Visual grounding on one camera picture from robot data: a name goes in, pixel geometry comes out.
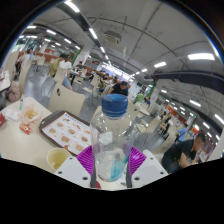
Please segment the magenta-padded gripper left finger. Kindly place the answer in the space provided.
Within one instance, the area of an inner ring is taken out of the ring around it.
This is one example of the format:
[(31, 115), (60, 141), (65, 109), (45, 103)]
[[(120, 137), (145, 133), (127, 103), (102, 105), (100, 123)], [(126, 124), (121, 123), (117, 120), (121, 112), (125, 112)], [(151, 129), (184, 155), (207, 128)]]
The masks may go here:
[(55, 175), (84, 188), (91, 187), (94, 172), (94, 156), (89, 146), (76, 157), (69, 156), (55, 171)]

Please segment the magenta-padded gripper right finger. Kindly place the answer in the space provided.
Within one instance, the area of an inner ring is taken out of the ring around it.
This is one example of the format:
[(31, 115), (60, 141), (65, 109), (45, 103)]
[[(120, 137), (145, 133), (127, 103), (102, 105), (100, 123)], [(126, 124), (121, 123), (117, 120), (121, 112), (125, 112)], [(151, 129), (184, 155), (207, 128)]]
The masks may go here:
[(166, 170), (149, 151), (141, 152), (133, 147), (128, 160), (130, 186), (140, 188), (168, 175)]

